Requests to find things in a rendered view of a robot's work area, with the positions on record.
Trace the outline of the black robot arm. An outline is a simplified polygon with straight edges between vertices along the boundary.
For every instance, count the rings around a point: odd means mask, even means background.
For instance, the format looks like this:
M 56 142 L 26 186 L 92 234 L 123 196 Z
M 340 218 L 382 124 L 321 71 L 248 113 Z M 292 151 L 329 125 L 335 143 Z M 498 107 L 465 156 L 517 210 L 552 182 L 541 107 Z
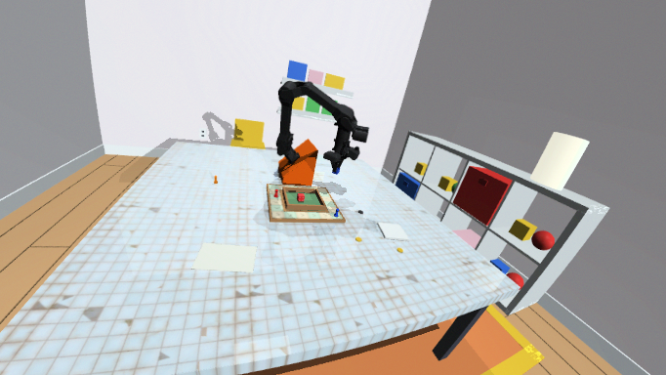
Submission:
M 290 132 L 292 104 L 295 98 L 309 96 L 314 102 L 327 109 L 337 121 L 334 126 L 338 126 L 336 137 L 349 139 L 351 132 L 353 140 L 367 142 L 369 127 L 357 125 L 357 119 L 354 116 L 354 110 L 344 104 L 338 104 L 323 91 L 315 87 L 311 81 L 292 82 L 287 81 L 278 89 L 278 96 L 281 104 L 280 112 L 280 133 L 276 141 L 277 154 L 284 155 L 289 164 L 297 160 L 300 155 L 291 146 L 293 143 L 293 134 Z M 359 146 L 351 147 L 350 143 L 345 145 L 342 156 L 348 156 L 356 160 L 360 155 Z

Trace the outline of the white flat sheet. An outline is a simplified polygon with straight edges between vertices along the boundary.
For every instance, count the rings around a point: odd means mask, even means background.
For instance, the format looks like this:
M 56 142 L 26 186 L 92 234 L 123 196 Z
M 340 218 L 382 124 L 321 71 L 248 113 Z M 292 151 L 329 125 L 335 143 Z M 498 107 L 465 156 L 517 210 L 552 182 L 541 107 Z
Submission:
M 257 246 L 204 243 L 191 269 L 253 273 Z

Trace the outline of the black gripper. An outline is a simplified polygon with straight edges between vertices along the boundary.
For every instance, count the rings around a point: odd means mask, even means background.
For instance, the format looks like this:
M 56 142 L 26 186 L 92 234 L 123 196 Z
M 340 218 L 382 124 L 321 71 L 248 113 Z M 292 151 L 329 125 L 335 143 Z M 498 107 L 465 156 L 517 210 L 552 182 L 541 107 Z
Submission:
M 334 139 L 334 142 L 335 142 L 335 145 L 334 145 L 334 147 L 332 147 L 332 150 L 334 150 L 335 152 L 331 151 L 331 150 L 326 151 L 323 154 L 323 158 L 327 159 L 327 160 L 330 160 L 333 172 L 336 172 L 337 168 L 338 167 L 340 168 L 343 161 L 346 158 L 348 158 L 348 156 L 342 156 L 342 152 L 343 152 L 343 149 L 344 149 L 345 145 L 348 145 L 351 141 L 349 141 L 349 139 L 341 139 L 341 138 L 336 137 Z

